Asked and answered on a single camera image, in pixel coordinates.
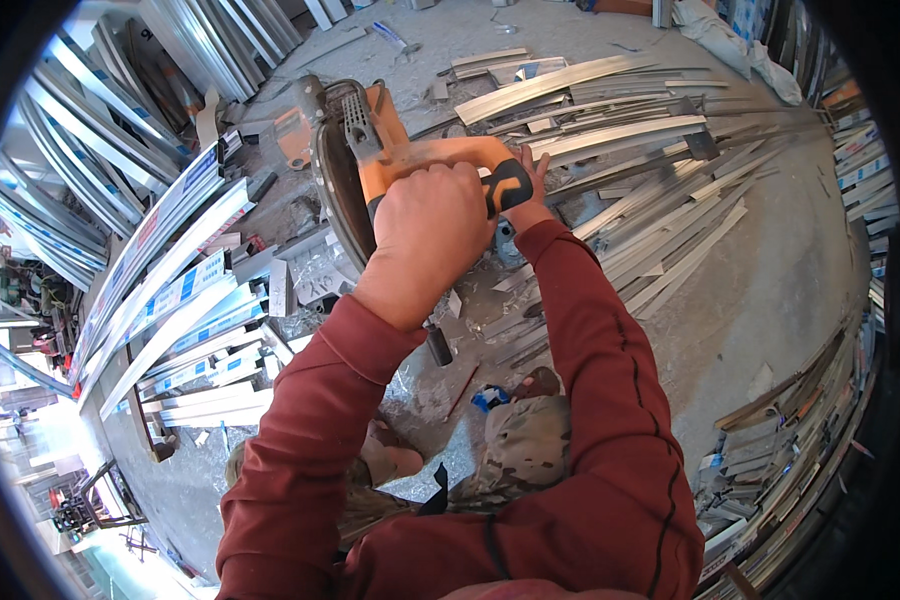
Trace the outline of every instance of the person's left hand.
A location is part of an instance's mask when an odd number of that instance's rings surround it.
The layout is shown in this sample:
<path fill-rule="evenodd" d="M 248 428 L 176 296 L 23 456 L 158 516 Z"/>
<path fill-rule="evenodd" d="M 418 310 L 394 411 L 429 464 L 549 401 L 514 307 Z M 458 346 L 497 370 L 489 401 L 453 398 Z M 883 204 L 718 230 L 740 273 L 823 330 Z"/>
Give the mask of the person's left hand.
<path fill-rule="evenodd" d="M 434 164 L 396 181 L 377 207 L 377 249 L 353 296 L 397 330 L 416 330 L 491 242 L 477 169 Z"/>

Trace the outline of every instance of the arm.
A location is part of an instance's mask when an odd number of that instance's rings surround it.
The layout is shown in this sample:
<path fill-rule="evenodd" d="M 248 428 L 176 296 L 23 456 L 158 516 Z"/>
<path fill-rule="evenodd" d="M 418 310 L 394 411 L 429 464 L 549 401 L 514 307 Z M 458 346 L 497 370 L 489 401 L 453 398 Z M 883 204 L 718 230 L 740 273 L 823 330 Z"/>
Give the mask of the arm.
<path fill-rule="evenodd" d="M 524 164 L 532 170 L 528 158 Z M 704 539 L 650 342 L 596 256 L 553 219 L 542 198 L 513 211 L 520 214 L 507 218 L 536 274 L 553 365 L 571 406 L 573 475 L 545 494 L 572 497 L 583 484 L 589 494 L 598 490 L 602 510 L 613 515 L 606 526 L 625 523 L 632 533 L 627 544 L 604 548 L 613 553 L 606 558 L 633 566 L 630 590 L 689 595 L 703 566 Z M 579 524 L 593 527 L 596 519 Z"/>
<path fill-rule="evenodd" d="M 240 479 L 220 503 L 219 598 L 332 592 L 345 472 L 420 324 L 489 244 L 480 176 L 435 165 L 397 181 L 375 218 L 377 249 L 304 351 L 277 376 Z"/>

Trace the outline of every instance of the black strap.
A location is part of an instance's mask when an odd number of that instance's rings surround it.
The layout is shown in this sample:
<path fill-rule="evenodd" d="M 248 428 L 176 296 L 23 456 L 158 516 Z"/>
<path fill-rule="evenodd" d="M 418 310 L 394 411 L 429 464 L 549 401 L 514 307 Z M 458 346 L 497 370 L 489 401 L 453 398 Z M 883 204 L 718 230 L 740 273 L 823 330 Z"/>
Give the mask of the black strap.
<path fill-rule="evenodd" d="M 497 540 L 493 536 L 493 522 L 495 522 L 496 519 L 497 515 L 494 513 L 486 516 L 486 526 L 483 527 L 483 544 L 486 546 L 487 554 L 490 555 L 493 567 L 497 568 L 497 572 L 500 573 L 500 579 L 511 581 L 514 578 L 511 577 L 510 571 L 507 570 L 507 566 L 504 564 L 504 558 L 500 554 L 500 547 L 497 545 Z"/>
<path fill-rule="evenodd" d="M 436 482 L 436 485 L 440 486 L 440 489 L 438 489 L 434 495 L 430 496 L 430 499 L 416 511 L 418 517 L 430 517 L 431 515 L 442 515 L 443 513 L 446 513 L 447 469 L 443 462 L 436 468 L 436 473 L 433 474 L 433 480 Z"/>

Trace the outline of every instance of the white plastic bag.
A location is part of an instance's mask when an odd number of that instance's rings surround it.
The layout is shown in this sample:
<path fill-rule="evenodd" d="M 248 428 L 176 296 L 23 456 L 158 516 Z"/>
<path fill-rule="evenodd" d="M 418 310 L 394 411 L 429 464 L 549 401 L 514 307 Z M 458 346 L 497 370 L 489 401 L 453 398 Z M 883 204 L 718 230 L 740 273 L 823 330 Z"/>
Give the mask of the white plastic bag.
<path fill-rule="evenodd" d="M 701 0 L 674 2 L 673 22 L 686 38 L 706 48 L 747 81 L 751 79 L 747 42 L 734 33 L 731 26 L 717 16 L 713 8 Z"/>
<path fill-rule="evenodd" d="M 756 72 L 760 74 L 763 81 L 767 82 L 768 86 L 773 88 L 780 100 L 793 106 L 804 100 L 801 87 L 797 84 L 793 74 L 770 60 L 767 47 L 757 40 L 753 41 L 753 47 L 750 48 L 749 59 Z"/>

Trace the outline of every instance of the orange saw handle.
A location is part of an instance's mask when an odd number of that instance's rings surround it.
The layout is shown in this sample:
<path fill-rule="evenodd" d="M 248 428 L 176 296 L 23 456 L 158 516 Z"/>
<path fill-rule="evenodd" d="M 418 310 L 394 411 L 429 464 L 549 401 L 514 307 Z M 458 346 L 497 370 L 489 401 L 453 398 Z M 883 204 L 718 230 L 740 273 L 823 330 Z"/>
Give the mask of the orange saw handle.
<path fill-rule="evenodd" d="M 377 205 L 397 180 L 434 164 L 452 168 L 458 162 L 469 162 L 490 171 L 480 178 L 487 219 L 534 196 L 530 176 L 502 141 L 488 135 L 451 137 L 399 144 L 360 161 L 360 183 L 370 213 L 376 212 Z"/>

